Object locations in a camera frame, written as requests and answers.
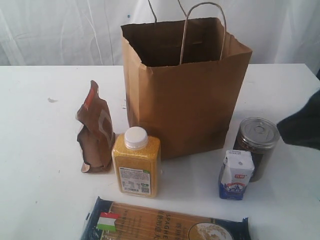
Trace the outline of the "dark canister silver pull-tab lid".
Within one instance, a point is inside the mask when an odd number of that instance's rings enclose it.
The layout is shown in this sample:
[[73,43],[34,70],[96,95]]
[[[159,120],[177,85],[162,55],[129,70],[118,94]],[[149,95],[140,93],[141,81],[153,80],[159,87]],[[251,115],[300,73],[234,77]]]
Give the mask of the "dark canister silver pull-tab lid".
[[254,164],[251,182],[262,178],[279,139],[277,126],[267,119],[248,117],[241,121],[233,149],[251,152]]

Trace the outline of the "brown paper bag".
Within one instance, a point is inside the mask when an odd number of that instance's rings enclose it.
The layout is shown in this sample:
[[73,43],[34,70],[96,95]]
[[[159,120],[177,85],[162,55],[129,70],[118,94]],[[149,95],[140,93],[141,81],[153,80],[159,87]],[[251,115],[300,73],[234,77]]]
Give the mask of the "brown paper bag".
[[159,138],[163,159],[221,149],[252,56],[226,17],[121,31],[129,125]]

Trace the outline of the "yellow millet bottle white cap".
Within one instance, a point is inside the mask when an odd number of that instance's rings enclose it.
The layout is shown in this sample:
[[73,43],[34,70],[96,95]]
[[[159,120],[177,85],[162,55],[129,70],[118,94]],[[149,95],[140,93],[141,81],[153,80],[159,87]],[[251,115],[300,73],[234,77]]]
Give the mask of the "yellow millet bottle white cap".
[[139,126],[120,134],[112,149],[112,161],[122,193],[154,198],[158,193],[161,142]]

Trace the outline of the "small white blue milk carton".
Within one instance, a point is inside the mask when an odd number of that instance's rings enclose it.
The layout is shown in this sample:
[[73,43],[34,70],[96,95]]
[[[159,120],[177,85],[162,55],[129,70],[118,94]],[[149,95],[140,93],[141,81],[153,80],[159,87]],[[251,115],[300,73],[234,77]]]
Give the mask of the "small white blue milk carton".
[[242,200],[254,170],[251,152],[227,150],[218,178],[219,197]]

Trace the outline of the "brown crumpled snack pouch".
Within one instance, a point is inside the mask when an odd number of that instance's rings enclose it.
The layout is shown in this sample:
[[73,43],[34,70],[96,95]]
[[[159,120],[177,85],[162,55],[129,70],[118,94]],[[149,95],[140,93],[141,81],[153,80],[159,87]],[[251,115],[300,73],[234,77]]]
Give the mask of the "brown crumpled snack pouch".
[[90,89],[76,119],[83,124],[77,135],[82,151],[82,173],[108,172],[116,135],[107,102],[99,97],[99,86],[90,81]]

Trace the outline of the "spaghetti packet dark blue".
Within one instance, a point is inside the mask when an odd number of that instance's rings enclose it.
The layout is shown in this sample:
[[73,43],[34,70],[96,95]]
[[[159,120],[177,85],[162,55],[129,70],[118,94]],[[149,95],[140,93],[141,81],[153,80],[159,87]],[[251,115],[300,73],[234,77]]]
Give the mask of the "spaghetti packet dark blue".
[[249,240],[248,218],[231,221],[96,199],[82,240]]

